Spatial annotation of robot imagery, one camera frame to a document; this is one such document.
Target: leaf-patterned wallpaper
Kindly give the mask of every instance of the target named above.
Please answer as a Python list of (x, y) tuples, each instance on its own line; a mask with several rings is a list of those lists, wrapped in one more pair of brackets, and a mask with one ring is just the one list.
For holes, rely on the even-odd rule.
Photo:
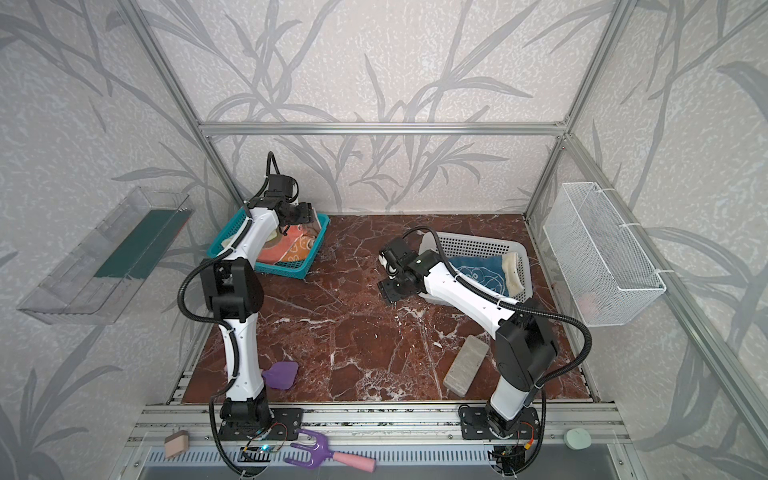
[[(196, 333), (175, 291), (230, 210), (183, 125), (110, 2), (0, 5), (0, 477), (106, 478), (142, 407), (170, 395)], [(196, 212), (120, 319), (18, 312), (136, 185), (189, 192)]]
[[(562, 120), (614, 0), (140, 4), (207, 121), (473, 122)], [(243, 192), (261, 184), (273, 150), (330, 213), (520, 213), (553, 143), (217, 139)]]
[(263, 152), (274, 151), (281, 172), (300, 179), (302, 200), (319, 211), (521, 213), (553, 144), (551, 137), (431, 137), (432, 151), (409, 161), (409, 140), (423, 138), (223, 137), (217, 149), (246, 195), (263, 182)]
[[(638, 2), (577, 136), (768, 392), (768, 2)], [(541, 225), (561, 305), (574, 311)], [(768, 478), (768, 459), (663, 300), (593, 329), (588, 368), (651, 478)]]

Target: clear acrylic bin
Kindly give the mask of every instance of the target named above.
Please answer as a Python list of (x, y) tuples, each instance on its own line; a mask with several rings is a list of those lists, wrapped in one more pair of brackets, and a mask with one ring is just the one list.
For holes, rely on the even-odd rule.
[(114, 323), (194, 209), (188, 194), (134, 188), (18, 305), (44, 323)]

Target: white wire mesh basket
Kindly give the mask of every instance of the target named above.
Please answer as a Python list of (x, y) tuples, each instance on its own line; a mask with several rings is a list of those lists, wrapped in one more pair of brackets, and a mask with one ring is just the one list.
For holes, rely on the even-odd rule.
[[(461, 235), (460, 233), (437, 232), (440, 237), (440, 244), (443, 252), (448, 258), (453, 257), (495, 257), (505, 253), (516, 252), (518, 254), (518, 278), (522, 283), (523, 291), (511, 298), (524, 302), (533, 296), (533, 286), (531, 285), (531, 265), (528, 263), (528, 255), (525, 247), (518, 242), (509, 240), (498, 240), (495, 238), (474, 237), (472, 235)], [(419, 245), (419, 253), (424, 250), (435, 250), (435, 239), (431, 233), (425, 233)], [(438, 305), (450, 305), (450, 303), (440, 300), (436, 296), (428, 293), (420, 293), (424, 299), (430, 303)]]
[(596, 183), (562, 184), (544, 232), (588, 326), (624, 325), (667, 289)]

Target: black joint motor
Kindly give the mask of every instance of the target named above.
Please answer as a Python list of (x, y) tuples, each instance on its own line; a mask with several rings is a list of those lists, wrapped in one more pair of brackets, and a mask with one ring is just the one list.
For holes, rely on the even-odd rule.
[(424, 277), (440, 262), (434, 251), (418, 254), (401, 237), (387, 243), (379, 255), (386, 262), (389, 275), (387, 280), (379, 282), (379, 292), (390, 305), (407, 296), (425, 293)]

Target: plastic basket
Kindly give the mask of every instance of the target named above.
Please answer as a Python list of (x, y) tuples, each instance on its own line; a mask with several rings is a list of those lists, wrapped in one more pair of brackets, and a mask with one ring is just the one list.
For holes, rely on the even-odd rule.
[[(451, 257), (495, 257), (505, 253), (516, 252), (518, 254), (518, 277), (523, 284), (523, 291), (511, 298), (524, 302), (533, 296), (533, 286), (531, 285), (531, 265), (528, 262), (528, 254), (518, 242), (509, 240), (497, 240), (495, 238), (474, 237), (472, 235), (461, 235), (459, 233), (438, 232), (440, 244), (448, 258)], [(431, 233), (426, 233), (422, 237), (422, 243), (419, 245), (419, 253), (424, 250), (437, 250), (435, 239)], [(426, 301), (438, 305), (450, 305), (449, 303), (429, 295), (420, 293)]]
[[(230, 221), (227, 222), (227, 225), (224, 226), (219, 234), (216, 235), (216, 239), (206, 252), (210, 258), (214, 258), (216, 255), (221, 253), (221, 250), (223, 250), (221, 242), (237, 233), (237, 231), (240, 229), (240, 226), (245, 221), (245, 218), (245, 210), (243, 210), (241, 207), (234, 214), (234, 217), (232, 217)], [(328, 218), (328, 215), (325, 214), (317, 214), (317, 219), (320, 221), (320, 233), (317, 235), (315, 243), (312, 246), (312, 250), (310, 250), (310, 254), (305, 260), (296, 262), (277, 262), (274, 265), (256, 262), (253, 265), (253, 269), (261, 273), (273, 273), (275, 275), (289, 276), (291, 278), (304, 278), (306, 273), (310, 271), (312, 262), (315, 260), (315, 256), (317, 255), (317, 250), (319, 250), (320, 246), (323, 245), (323, 239), (326, 236), (328, 223), (330, 223), (330, 218)]]
[(562, 184), (544, 232), (588, 326), (624, 325), (667, 289), (596, 183)]

